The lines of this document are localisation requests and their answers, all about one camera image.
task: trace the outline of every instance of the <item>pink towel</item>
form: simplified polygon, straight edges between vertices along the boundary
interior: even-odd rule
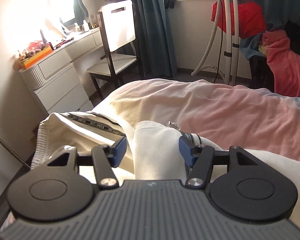
[[[284,30],[265,31],[263,46],[269,45],[267,64],[275,78],[275,93],[300,97],[300,56],[290,49],[290,39]]]

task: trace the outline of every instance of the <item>chair leg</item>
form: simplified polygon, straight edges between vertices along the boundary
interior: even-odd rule
[[[143,71],[143,67],[142,67],[142,65],[141,65],[140,62],[139,62],[139,64],[138,64],[138,68],[139,68],[140,78],[141,78],[141,79],[146,79],[146,77],[145,77],[145,72]]]
[[[123,76],[119,76],[119,80],[120,80],[121,85],[123,86],[124,85]]]
[[[113,78],[112,83],[116,89],[120,87],[117,77]]]
[[[98,84],[97,80],[92,76],[91,73],[90,73],[90,76],[91,76],[91,79],[93,81],[94,86],[96,87],[96,91],[98,92],[98,95],[99,95],[100,99],[103,100],[104,97],[103,97],[103,94],[101,92],[101,89],[99,87],[99,84]]]

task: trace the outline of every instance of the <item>orange box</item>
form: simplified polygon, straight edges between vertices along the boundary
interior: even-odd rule
[[[28,69],[29,67],[33,66],[36,62],[49,55],[51,52],[52,49],[50,46],[44,48],[42,51],[34,54],[31,58],[28,58],[25,61],[21,62],[22,68]]]

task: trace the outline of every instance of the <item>chair seat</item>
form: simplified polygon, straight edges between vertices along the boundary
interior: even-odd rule
[[[113,62],[114,70],[115,70],[116,74],[118,74],[122,70],[126,69],[133,62],[137,61],[137,57],[131,56],[131,55],[113,53],[113,54],[111,54],[111,57],[112,57],[112,62]],[[93,65],[92,67],[88,68],[87,71],[89,73],[93,73],[93,74],[111,76],[110,69],[109,69],[106,58],[104,58],[97,64]]]

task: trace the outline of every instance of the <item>white chair back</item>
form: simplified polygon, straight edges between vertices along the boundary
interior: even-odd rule
[[[111,52],[135,40],[131,0],[110,3],[102,6],[100,10]]]

